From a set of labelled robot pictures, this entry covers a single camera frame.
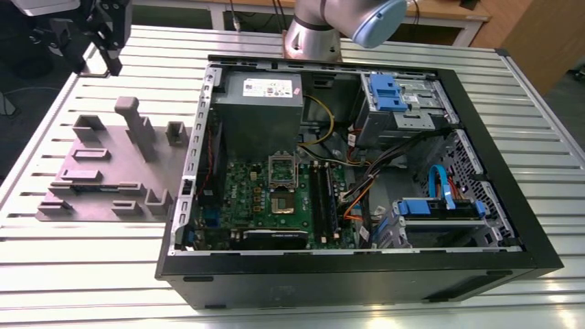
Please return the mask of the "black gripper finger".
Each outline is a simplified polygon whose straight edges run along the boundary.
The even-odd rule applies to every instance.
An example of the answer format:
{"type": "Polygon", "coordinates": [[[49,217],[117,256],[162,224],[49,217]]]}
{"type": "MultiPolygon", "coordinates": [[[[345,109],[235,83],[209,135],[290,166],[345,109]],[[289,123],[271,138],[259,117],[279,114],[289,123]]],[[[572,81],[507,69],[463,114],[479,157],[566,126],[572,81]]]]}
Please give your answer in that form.
{"type": "Polygon", "coordinates": [[[97,49],[110,75],[118,76],[122,64],[118,58],[130,35],[131,12],[98,12],[94,17],[97,24],[97,49]]]}
{"type": "Polygon", "coordinates": [[[77,40],[69,30],[69,23],[62,19],[50,19],[49,28],[51,37],[49,50],[58,55],[75,74],[81,74],[85,68],[85,60],[77,40]]]}

